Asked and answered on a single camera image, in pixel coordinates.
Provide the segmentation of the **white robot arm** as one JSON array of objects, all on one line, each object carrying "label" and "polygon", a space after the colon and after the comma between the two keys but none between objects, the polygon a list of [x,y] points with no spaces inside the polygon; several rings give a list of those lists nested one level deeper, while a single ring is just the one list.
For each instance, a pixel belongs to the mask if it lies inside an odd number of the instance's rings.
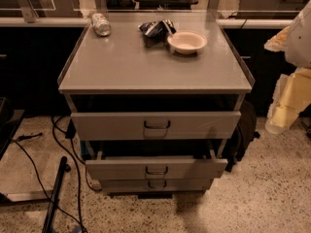
[{"label": "white robot arm", "polygon": [[286,61],[295,66],[290,75],[281,75],[277,81],[267,113],[265,129],[280,134],[289,130],[311,104],[311,2],[264,48],[282,51]]}]

